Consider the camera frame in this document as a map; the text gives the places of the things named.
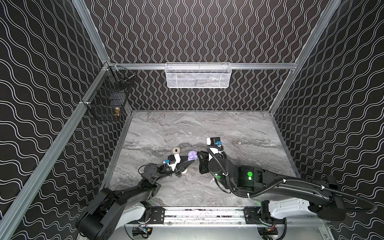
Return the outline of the purple round charging case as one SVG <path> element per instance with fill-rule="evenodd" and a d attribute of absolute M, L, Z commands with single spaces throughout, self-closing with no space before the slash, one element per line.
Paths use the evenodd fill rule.
<path fill-rule="evenodd" d="M 195 161 L 198 159 L 198 153 L 195 151 L 190 151 L 188 153 L 188 161 Z"/>

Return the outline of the beige earbud charging case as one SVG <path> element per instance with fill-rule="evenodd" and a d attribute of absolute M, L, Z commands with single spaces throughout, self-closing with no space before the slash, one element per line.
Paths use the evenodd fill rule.
<path fill-rule="evenodd" d="M 173 148 L 173 149 L 172 149 L 172 153 L 173 153 L 173 154 L 180 154 L 180 153 L 181 153 L 181 148 L 179 148 L 179 147 L 175 147 L 175 148 Z"/>

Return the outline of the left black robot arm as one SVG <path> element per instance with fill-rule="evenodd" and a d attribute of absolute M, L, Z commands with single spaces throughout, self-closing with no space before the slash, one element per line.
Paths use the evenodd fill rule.
<path fill-rule="evenodd" d="M 129 222 L 150 221 L 150 217 L 144 217 L 145 202 L 159 192 L 158 181 L 171 176 L 180 178 L 197 159 L 194 151 L 187 156 L 170 155 L 161 165 L 144 165 L 142 179 L 136 186 L 120 191 L 102 189 L 77 219 L 75 226 L 79 234 L 89 240 L 108 240 L 116 229 Z"/>

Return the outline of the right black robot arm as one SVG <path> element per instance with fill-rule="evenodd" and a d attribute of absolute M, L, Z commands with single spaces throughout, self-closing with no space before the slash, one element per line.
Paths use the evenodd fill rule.
<path fill-rule="evenodd" d="M 263 221 L 295 215 L 314 214 L 327 221 L 343 221 L 349 212 L 369 213 L 377 205 L 360 196 L 340 191 L 334 179 L 305 180 L 279 175 L 262 168 L 236 166 L 224 153 L 211 150 L 197 153 L 201 174 L 210 173 L 226 194 L 252 199 L 271 193 L 286 196 L 284 201 L 264 200 L 259 210 Z"/>

